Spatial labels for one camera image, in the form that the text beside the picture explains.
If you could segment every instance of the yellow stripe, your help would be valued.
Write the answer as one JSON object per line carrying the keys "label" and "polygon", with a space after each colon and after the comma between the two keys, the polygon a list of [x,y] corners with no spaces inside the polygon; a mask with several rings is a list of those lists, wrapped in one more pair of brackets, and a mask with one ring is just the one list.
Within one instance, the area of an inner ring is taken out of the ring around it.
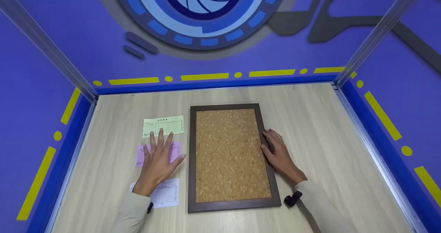
{"label": "yellow stripe", "polygon": [[441,190],[423,166],[414,168],[416,174],[441,208]]}
{"label": "yellow stripe", "polygon": [[134,84],[158,83],[158,82],[159,82],[158,77],[109,80],[110,85],[134,85]]}
{"label": "yellow stripe", "polygon": [[367,92],[364,94],[364,97],[369,103],[370,107],[372,107],[375,114],[377,114],[377,117],[383,123],[384,127],[389,132],[392,139],[394,139],[395,141],[400,139],[401,134],[398,132],[397,128],[395,128],[395,125],[392,123],[386,113],[383,111],[383,108],[381,108],[381,106],[378,104],[377,100],[375,100],[372,93]]}
{"label": "yellow stripe", "polygon": [[54,154],[55,149],[49,146],[46,154],[44,155],[43,161],[40,164],[37,174],[35,175],[32,185],[30,186],[25,202],[23,202],[22,209],[20,209],[17,220],[27,220],[33,203],[35,202],[37,194],[41,188],[41,184],[43,184],[44,177],[48,172]]}
{"label": "yellow stripe", "polygon": [[228,79],[228,73],[181,75],[181,80],[183,82],[200,81],[200,80],[213,80],[213,79]]}
{"label": "yellow stripe", "polygon": [[282,70],[268,70],[268,71],[251,71],[249,73],[250,77],[261,77],[261,76],[277,76],[277,75],[292,75],[295,69],[282,69]]}
{"label": "yellow stripe", "polygon": [[66,106],[66,109],[64,110],[63,116],[61,117],[62,123],[68,124],[79,96],[80,96],[80,90],[78,90],[78,88],[75,88],[74,92],[72,93],[71,99],[69,99],[69,103]]}
{"label": "yellow stripe", "polygon": [[321,74],[321,73],[338,73],[343,71],[343,68],[345,67],[333,67],[333,68],[316,68],[314,70],[314,74]]}

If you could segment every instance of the beige sleeve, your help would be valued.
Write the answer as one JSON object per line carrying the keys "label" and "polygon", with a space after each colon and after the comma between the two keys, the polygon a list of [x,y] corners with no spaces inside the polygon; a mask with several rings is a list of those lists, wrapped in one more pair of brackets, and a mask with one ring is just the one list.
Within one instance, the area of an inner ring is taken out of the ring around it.
{"label": "beige sleeve", "polygon": [[313,181],[296,185],[302,193],[300,200],[313,216],[321,233],[356,233],[354,227],[331,204],[325,192]]}
{"label": "beige sleeve", "polygon": [[111,233],[137,233],[147,214],[150,197],[128,192],[121,204]]}

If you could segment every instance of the hand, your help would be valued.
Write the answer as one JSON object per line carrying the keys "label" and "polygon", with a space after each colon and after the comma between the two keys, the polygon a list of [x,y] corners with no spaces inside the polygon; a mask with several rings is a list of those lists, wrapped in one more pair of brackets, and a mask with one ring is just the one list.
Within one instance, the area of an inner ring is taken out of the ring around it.
{"label": "hand", "polygon": [[265,130],[263,135],[268,139],[274,153],[271,153],[268,147],[263,144],[260,147],[276,171],[285,176],[285,178],[288,178],[288,180],[294,185],[306,181],[307,178],[305,174],[293,163],[293,160],[289,156],[288,149],[283,142],[282,136],[273,129]]}
{"label": "hand", "polygon": [[181,154],[171,164],[168,163],[170,155],[170,145],[172,144],[173,132],[169,134],[164,145],[164,130],[159,130],[158,144],[155,142],[155,135],[150,132],[150,153],[147,145],[144,144],[144,164],[142,165],[141,174],[137,180],[132,192],[150,196],[156,186],[176,170],[185,158],[185,154]]}

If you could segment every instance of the wooden frame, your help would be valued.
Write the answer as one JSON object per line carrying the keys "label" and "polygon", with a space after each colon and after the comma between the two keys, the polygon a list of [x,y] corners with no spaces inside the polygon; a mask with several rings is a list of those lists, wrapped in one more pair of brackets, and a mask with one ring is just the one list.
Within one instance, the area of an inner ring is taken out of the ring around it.
{"label": "wooden frame", "polygon": [[230,200],[216,202],[196,202],[196,113],[198,111],[215,110],[235,110],[235,109],[254,109],[257,126],[260,134],[260,143],[268,146],[266,138],[263,136],[263,120],[260,113],[259,104],[220,104],[202,105],[190,107],[190,134],[189,134],[189,175],[188,175],[188,212],[200,211],[220,211],[246,208],[260,208],[281,206],[279,189],[277,188],[276,176],[273,167],[265,158],[266,173],[268,174],[269,188],[271,197],[249,200]]}

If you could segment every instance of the cork surface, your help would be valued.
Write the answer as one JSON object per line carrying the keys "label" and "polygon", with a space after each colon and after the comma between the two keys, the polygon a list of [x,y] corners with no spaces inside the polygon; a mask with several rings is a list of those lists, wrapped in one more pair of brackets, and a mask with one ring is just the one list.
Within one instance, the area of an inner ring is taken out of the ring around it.
{"label": "cork surface", "polygon": [[196,202],[271,197],[254,109],[196,114]]}

